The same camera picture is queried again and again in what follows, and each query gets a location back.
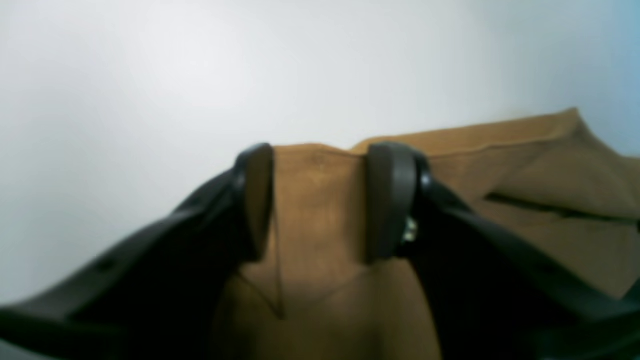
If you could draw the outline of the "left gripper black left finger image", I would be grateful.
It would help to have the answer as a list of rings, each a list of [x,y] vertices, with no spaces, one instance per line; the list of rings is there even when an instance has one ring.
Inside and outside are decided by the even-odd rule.
[[[250,146],[173,212],[66,280],[1,308],[1,338],[58,360],[221,360],[224,289],[265,255],[275,151]]]

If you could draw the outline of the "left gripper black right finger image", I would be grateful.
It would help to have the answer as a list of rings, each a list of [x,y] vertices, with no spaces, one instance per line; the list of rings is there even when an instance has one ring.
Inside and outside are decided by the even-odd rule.
[[[639,287],[616,300],[435,178],[398,142],[368,146],[366,260],[408,260],[444,360],[637,360]]]

